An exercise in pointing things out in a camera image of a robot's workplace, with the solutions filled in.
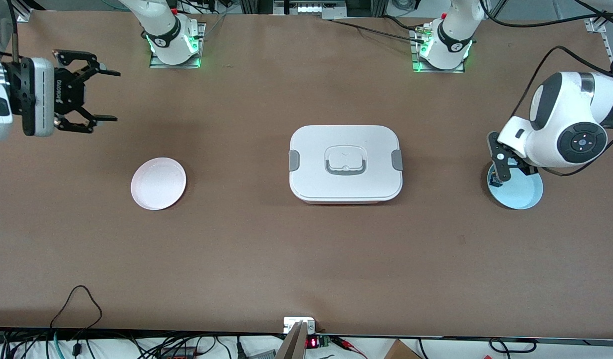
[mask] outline metal frame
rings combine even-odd
[[[608,34],[606,30],[606,23],[608,21],[605,18],[593,17],[587,18],[584,20],[584,24],[588,34],[600,34],[601,39],[603,40],[603,45],[606,48],[606,52],[608,53],[608,58],[610,62],[612,62],[613,54],[612,49],[610,48],[610,43],[608,42]]]
[[[499,2],[495,5],[495,7],[493,7],[493,9],[490,11],[492,16],[497,17],[498,14],[502,11],[502,9],[504,9],[507,3],[508,3],[508,0],[499,0]]]
[[[11,0],[11,4],[14,6],[14,11],[16,12],[16,21],[29,22],[33,7],[27,4],[26,0]]]

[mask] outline white plate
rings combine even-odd
[[[167,157],[158,157],[146,161],[133,175],[131,195],[138,206],[157,211],[176,203],[185,187],[183,166]]]

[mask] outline metal base plate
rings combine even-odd
[[[464,61],[451,70],[441,70],[432,66],[426,59],[419,55],[420,48],[424,45],[413,41],[414,39],[421,39],[421,36],[415,30],[409,30],[409,37],[411,38],[410,51],[413,55],[413,70],[415,70],[415,72],[463,73],[465,71]]]
[[[199,22],[198,23],[198,33],[199,39],[193,40],[193,44],[197,44],[198,52],[197,54],[189,57],[189,59],[181,64],[165,64],[154,52],[151,52],[151,60],[149,61],[149,68],[199,68],[202,63],[202,48],[204,48],[204,31],[206,30],[206,23]]]
[[[315,320],[311,317],[284,317],[284,334],[288,334],[296,322],[306,321],[308,323],[308,334],[315,334]]]

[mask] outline gray latch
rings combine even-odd
[[[300,168],[300,153],[296,150],[288,152],[288,172],[293,172]]]
[[[391,161],[393,168],[397,171],[404,171],[404,163],[402,163],[402,151],[394,150],[391,152]]]

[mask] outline light blue bowl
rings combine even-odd
[[[486,177],[488,190],[502,205],[512,209],[529,209],[541,200],[544,183],[539,173],[526,176],[518,168],[511,168],[511,179],[504,182],[501,187],[495,187],[490,185],[490,178],[494,171],[495,167],[490,166],[488,177]]]

